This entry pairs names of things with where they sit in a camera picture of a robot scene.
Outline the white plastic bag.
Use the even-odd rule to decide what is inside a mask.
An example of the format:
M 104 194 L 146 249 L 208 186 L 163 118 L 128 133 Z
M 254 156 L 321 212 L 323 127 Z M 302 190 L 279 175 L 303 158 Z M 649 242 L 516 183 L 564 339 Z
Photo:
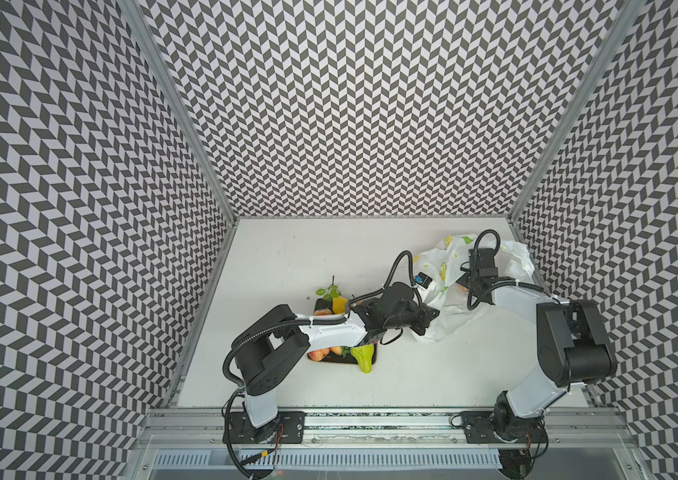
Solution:
M 484 316 L 486 305 L 467 309 L 467 289 L 458 285 L 467 267 L 469 254 L 475 246 L 497 249 L 499 274 L 531 283 L 535 266 L 526 245 L 511 240 L 497 241 L 492 234 L 479 239 L 476 233 L 453 234 L 440 240 L 435 248 L 414 256 L 414 272 L 432 279 L 428 287 L 419 289 L 423 302 L 439 311 L 425 333 L 413 338 L 423 344 L 434 344 Z

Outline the green fake fruit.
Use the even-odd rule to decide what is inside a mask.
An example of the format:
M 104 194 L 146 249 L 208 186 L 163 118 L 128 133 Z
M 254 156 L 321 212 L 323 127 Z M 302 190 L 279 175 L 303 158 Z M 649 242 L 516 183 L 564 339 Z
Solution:
M 375 351 L 374 344 L 352 347 L 350 349 L 350 355 L 356 360 L 364 374 L 369 374 L 373 370 Z

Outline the yellow fake pear with leaves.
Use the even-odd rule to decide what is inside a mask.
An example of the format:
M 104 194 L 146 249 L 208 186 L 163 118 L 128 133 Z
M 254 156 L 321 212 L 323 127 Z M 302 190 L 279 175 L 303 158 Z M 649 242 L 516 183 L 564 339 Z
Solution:
M 332 278 L 328 286 L 319 288 L 315 295 L 314 313 L 316 315 L 344 314 L 347 311 L 348 299 L 342 294 L 335 278 Z

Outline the red fake strawberry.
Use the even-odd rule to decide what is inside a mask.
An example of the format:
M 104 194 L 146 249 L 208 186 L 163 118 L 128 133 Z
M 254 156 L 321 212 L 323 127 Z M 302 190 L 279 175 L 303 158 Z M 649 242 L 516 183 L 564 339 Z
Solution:
M 308 353 L 308 357 L 315 362 L 323 361 L 331 353 L 330 348 L 314 350 Z

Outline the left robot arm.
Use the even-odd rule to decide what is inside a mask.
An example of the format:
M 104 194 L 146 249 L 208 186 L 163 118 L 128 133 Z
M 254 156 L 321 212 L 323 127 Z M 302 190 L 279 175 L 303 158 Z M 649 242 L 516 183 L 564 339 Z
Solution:
M 286 305 L 273 307 L 232 341 L 222 363 L 224 377 L 243 398 L 245 418 L 255 429 L 279 417 L 277 387 L 296 364 L 313 352 L 334 347 L 351 353 L 383 343 L 389 331 L 422 336 L 439 311 L 426 305 L 433 278 L 414 270 L 414 256 L 401 252 L 381 288 L 349 300 L 342 313 L 299 315 Z

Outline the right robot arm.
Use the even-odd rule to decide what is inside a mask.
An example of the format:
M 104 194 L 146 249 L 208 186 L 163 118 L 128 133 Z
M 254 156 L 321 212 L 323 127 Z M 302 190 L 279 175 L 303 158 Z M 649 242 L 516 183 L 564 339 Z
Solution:
M 466 289 L 466 308 L 492 305 L 535 326 L 537 366 L 515 387 L 499 394 L 489 416 L 504 442 L 538 425 L 545 411 L 574 383 L 591 384 L 616 373 L 618 362 L 598 304 L 548 295 L 533 283 L 499 274 L 497 231 L 487 229 L 471 243 L 457 284 Z

